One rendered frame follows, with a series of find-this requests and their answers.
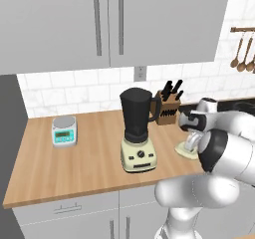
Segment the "brown wooden knife block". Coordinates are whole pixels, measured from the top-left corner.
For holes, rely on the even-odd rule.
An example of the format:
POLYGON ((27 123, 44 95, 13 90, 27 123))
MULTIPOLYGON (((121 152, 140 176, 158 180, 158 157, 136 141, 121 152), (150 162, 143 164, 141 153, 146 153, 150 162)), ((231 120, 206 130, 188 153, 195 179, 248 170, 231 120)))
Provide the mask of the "brown wooden knife block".
POLYGON ((175 124, 176 115, 180 106, 180 100, 176 100, 176 94, 172 94, 166 101, 161 101, 159 117, 155 120, 158 125, 175 124))

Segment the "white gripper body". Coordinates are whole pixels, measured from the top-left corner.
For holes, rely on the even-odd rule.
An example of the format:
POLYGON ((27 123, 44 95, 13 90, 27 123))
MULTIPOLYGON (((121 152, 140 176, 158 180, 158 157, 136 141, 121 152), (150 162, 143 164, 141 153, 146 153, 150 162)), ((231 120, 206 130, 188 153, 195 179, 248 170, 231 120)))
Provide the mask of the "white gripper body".
POLYGON ((185 141, 184 148, 188 151, 194 151, 202 137, 202 132, 191 132, 185 141))

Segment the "grey wall socket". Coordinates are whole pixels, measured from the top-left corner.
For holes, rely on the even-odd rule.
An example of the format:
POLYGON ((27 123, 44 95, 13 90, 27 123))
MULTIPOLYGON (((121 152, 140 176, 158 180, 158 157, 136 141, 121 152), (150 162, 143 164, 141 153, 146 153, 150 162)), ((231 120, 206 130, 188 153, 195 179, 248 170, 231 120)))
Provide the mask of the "grey wall socket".
POLYGON ((133 80, 135 82, 144 82, 146 80, 146 66, 138 66, 134 68, 133 80))

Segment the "brown wooden tool rail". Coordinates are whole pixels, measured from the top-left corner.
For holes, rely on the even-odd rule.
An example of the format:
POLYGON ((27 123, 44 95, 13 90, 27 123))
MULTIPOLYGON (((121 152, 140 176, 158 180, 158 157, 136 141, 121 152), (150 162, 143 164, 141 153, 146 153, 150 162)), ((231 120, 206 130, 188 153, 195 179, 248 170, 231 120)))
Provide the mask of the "brown wooden tool rail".
POLYGON ((246 32, 255 32, 255 27, 245 27, 245 28, 243 28, 243 27, 231 27, 231 29, 230 29, 230 32, 231 33, 235 33, 235 32, 244 32, 244 33, 246 33, 246 32))

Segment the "grey base cupboard door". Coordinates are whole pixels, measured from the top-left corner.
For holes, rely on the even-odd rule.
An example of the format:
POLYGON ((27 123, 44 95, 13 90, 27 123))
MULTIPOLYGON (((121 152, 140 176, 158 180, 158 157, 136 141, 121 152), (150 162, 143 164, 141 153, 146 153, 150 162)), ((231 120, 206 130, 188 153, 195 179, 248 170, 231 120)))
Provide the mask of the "grey base cupboard door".
POLYGON ((111 239, 110 220, 114 220, 115 239, 119 239, 116 209, 22 225, 21 230, 25 239, 111 239))
POLYGON ((154 239, 163 225, 167 209, 156 201, 126 206, 120 209, 120 239, 126 239, 126 217, 130 217, 129 239, 154 239))

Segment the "teal and white kitchen scale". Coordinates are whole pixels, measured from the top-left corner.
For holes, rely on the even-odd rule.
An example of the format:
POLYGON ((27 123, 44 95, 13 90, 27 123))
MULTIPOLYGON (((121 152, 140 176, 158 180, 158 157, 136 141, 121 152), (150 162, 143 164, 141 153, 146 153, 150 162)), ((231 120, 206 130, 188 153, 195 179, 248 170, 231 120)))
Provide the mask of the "teal and white kitchen scale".
POLYGON ((53 147, 70 147, 78 141, 78 124, 74 116, 61 116, 52 121, 53 147))

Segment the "brown wooden hanging spoon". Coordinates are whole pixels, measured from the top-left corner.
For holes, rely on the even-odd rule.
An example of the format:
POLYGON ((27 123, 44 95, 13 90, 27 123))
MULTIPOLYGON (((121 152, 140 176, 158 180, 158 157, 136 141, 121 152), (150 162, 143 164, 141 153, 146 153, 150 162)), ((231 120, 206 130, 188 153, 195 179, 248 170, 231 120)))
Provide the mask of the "brown wooden hanging spoon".
MULTIPOLYGON (((245 59, 247 58, 247 55, 248 55, 248 52, 249 52, 249 50, 250 50, 252 41, 253 41, 253 38, 250 38, 249 41, 248 41, 247 49, 246 49, 245 56, 244 56, 245 59)), ((246 69, 246 60, 245 60, 245 59, 243 60, 242 63, 240 63, 240 64, 237 66, 237 71, 238 71, 238 72, 243 72, 243 71, 246 69)))
POLYGON ((251 61, 250 63, 247 64, 247 66, 246 66, 246 71, 248 71, 248 72, 253 71, 253 69, 254 69, 254 64, 255 64, 255 55, 254 55, 252 61, 251 61))
POLYGON ((239 62, 238 62, 238 56, 239 56, 239 52, 240 52, 242 43, 243 43, 243 37, 242 37, 242 38, 240 39, 240 41, 239 41, 239 45, 238 45, 236 57, 232 60, 232 62, 231 62, 231 64, 230 64, 230 67, 231 67, 231 68, 235 68, 235 67, 238 65, 238 63, 239 63, 239 62))

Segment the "cream blender with black jug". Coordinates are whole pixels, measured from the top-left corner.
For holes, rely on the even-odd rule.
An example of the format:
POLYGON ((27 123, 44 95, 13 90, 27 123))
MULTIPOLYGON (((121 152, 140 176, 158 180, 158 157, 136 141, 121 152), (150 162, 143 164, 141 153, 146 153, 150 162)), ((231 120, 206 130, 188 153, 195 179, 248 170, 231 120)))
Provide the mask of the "cream blender with black jug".
POLYGON ((148 124, 160 114, 161 98, 150 91, 129 88, 120 94, 125 123, 121 161, 126 172, 145 172, 156 168, 157 156, 148 136, 148 124))

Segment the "grey wall cupboard door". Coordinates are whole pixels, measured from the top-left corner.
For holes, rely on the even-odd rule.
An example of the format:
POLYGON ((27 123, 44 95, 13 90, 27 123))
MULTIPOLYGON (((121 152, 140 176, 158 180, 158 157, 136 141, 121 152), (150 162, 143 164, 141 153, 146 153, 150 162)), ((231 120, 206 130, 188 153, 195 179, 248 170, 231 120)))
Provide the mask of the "grey wall cupboard door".
POLYGON ((0 75, 101 69, 110 65, 108 0, 0 0, 0 75))
POLYGON ((124 0, 124 54, 119 54, 119 0, 109 0, 113 67, 212 62, 228 0, 124 0))

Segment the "grey drawer front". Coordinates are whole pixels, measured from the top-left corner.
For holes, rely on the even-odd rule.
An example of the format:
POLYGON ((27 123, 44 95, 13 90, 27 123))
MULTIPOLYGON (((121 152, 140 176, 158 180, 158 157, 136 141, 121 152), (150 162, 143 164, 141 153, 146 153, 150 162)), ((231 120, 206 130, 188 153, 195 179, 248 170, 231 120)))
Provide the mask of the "grey drawer front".
POLYGON ((120 207, 149 203, 155 200, 154 186, 142 186, 120 191, 120 207))
POLYGON ((88 214, 98 211, 117 209, 119 207, 119 193, 117 191, 63 199, 22 207, 13 208, 13 212, 20 225, 34 224, 42 221, 51 221, 73 215, 88 214), (75 203, 82 205, 82 210, 62 214, 54 214, 54 209, 61 205, 73 206, 75 203))

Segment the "black hob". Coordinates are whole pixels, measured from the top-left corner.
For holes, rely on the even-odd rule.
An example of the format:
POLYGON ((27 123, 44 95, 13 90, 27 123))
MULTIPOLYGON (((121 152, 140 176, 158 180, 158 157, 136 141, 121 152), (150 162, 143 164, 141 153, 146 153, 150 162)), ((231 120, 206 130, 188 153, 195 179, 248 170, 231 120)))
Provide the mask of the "black hob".
MULTIPOLYGON (((183 104, 180 105, 178 110, 180 113, 195 110, 197 105, 198 103, 191 103, 186 105, 183 104)), ((219 101, 217 105, 217 110, 219 112, 226 111, 245 112, 255 117, 255 98, 219 101)))

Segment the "dark grey fridge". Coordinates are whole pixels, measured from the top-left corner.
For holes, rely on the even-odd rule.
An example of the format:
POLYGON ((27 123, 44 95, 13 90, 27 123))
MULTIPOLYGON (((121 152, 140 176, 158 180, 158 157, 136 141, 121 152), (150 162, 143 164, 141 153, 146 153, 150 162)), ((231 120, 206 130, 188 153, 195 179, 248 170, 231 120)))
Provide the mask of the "dark grey fridge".
POLYGON ((27 120, 17 76, 0 76, 0 239, 24 239, 12 210, 2 203, 27 120))

